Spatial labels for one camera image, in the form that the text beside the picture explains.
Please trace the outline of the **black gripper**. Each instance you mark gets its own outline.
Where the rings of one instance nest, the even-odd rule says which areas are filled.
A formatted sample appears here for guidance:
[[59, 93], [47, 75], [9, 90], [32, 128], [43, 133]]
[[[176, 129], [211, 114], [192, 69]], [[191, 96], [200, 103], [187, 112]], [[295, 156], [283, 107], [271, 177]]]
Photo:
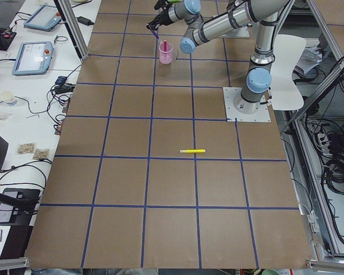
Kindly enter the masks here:
[[172, 3], [168, 0], [158, 0], [154, 5], [154, 10], [161, 9], [162, 11], [146, 25], [149, 30], [158, 30], [158, 28], [163, 26], [168, 26], [172, 24], [172, 20], [169, 16], [169, 8], [172, 7]]

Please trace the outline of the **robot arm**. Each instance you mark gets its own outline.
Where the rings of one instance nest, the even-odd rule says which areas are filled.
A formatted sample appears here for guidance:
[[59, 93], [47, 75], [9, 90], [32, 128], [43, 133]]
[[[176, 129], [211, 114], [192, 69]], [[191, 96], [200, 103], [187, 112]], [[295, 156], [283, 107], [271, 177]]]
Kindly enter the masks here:
[[157, 1], [154, 9], [158, 14], [146, 27], [156, 32], [160, 26], [183, 21], [187, 29], [179, 48], [185, 54], [191, 54], [198, 46], [255, 25], [254, 39], [234, 38], [230, 42], [235, 51], [242, 49], [250, 55], [247, 75], [242, 80], [240, 94], [234, 98], [234, 107], [243, 114], [253, 114], [271, 86], [270, 71], [275, 61], [273, 45], [289, 5], [289, 1], [229, 1], [223, 13], [206, 21], [201, 15], [200, 1]]

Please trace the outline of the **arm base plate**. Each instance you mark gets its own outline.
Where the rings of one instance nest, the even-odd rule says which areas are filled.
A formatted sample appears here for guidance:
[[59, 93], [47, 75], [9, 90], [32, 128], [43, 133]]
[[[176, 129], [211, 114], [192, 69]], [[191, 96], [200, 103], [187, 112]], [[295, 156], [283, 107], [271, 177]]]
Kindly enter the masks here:
[[248, 27], [242, 27], [240, 29], [233, 29], [225, 34], [220, 36], [221, 38], [249, 38], [249, 30]]
[[270, 123], [271, 118], [265, 96], [257, 103], [241, 98], [241, 87], [223, 87], [227, 122]]

